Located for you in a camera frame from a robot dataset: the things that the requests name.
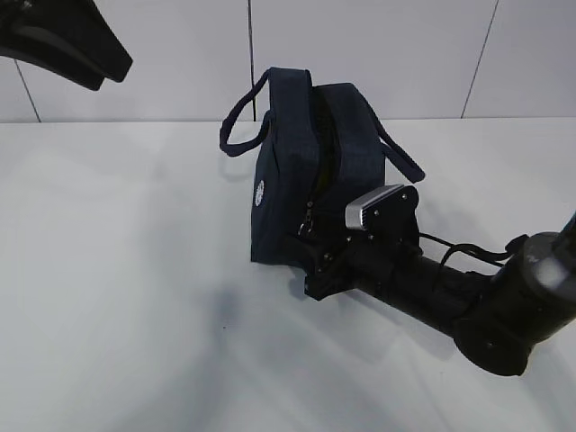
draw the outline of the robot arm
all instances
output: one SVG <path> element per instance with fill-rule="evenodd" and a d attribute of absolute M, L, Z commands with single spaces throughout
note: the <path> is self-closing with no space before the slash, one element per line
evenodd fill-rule
<path fill-rule="evenodd" d="M 383 186 L 346 207 L 347 234 L 317 246 L 306 293 L 360 289 L 454 339 L 479 367 L 520 375 L 534 345 L 576 318 L 576 214 L 560 233 L 522 236 L 495 275 L 422 256 L 413 186 Z M 473 245 L 451 247 L 482 258 Z"/>
<path fill-rule="evenodd" d="M 0 0 L 0 56 L 91 90 L 121 82 L 132 64 L 93 0 Z"/>

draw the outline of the bag handle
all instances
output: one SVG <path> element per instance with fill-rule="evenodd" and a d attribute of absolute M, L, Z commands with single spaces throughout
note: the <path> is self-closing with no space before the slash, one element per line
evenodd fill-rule
<path fill-rule="evenodd" d="M 257 96 L 258 93 L 260 93 L 260 90 L 262 90 L 262 87 L 264 87 L 264 84 L 266 84 L 269 75 L 270 75 L 270 69 L 268 69 L 264 74 L 262 74 L 262 76 L 260 77 L 258 82 L 254 85 L 254 87 L 252 87 L 252 89 L 248 93 L 246 93 L 238 101 L 238 103 L 236 103 L 236 105 L 234 105 L 234 108 L 232 108 L 232 111 L 230 111 L 228 117 L 226 117 L 226 119 L 222 122 L 222 126 L 220 128 L 220 150 L 222 150 L 231 158 L 235 158 L 236 156 L 243 155 L 244 153 L 250 151 L 251 149 L 255 149 L 260 144 L 262 144 L 262 141 L 264 141 L 266 135 L 268 134 L 268 127 L 270 125 L 269 111 L 265 114 L 264 119 L 262 121 L 262 126 L 260 127 L 260 132 L 256 135 L 254 139 L 242 142 L 240 144 L 228 143 L 228 139 L 230 138 L 230 134 L 232 133 L 232 128 L 236 124 L 236 121 L 238 120 L 240 113 L 242 113 L 244 107 L 249 102 L 251 102 Z"/>
<path fill-rule="evenodd" d="M 383 127 L 383 125 L 380 123 L 380 120 L 376 116 L 374 109 L 372 108 L 372 106 L 370 106 L 370 104 L 368 103 L 368 101 L 366 101 L 365 98 L 364 102 L 368 107 L 368 111 L 370 111 L 372 121 L 374 123 L 374 126 L 376 127 L 376 130 L 378 131 L 378 136 L 382 139 L 382 141 L 384 141 L 382 143 L 382 153 L 412 183 L 417 183 L 420 180 L 424 180 L 426 174 L 424 173 L 424 171 L 422 171 L 422 168 L 420 168 L 419 165 L 416 162 L 414 162 L 414 159 L 412 159 L 410 155 L 406 153 L 406 151 L 404 151 L 402 147 L 396 144 L 396 142 L 394 141 L 394 139 L 392 139 L 390 135 L 388 135 L 388 132 L 386 131 L 386 129 Z"/>

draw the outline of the white wall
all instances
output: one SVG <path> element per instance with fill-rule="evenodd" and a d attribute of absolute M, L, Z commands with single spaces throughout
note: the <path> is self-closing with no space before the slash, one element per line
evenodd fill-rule
<path fill-rule="evenodd" d="M 219 120 L 248 89 L 248 0 L 96 2 L 134 66 L 93 93 L 21 63 L 43 121 Z M 575 18 L 572 0 L 252 0 L 253 61 L 354 82 L 384 118 L 573 116 Z M 36 121 L 9 59 L 0 95 L 0 122 Z"/>

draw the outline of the wall tile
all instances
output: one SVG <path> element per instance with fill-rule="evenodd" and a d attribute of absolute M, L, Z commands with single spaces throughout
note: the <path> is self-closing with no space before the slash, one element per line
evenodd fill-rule
<path fill-rule="evenodd" d="M 500 0 L 465 116 L 576 116 L 574 23 L 573 0 Z"/>
<path fill-rule="evenodd" d="M 14 61 L 0 57 L 0 122 L 36 121 Z"/>
<path fill-rule="evenodd" d="M 494 5 L 253 0 L 256 72 L 308 68 L 316 83 L 353 82 L 381 117 L 460 117 Z"/>

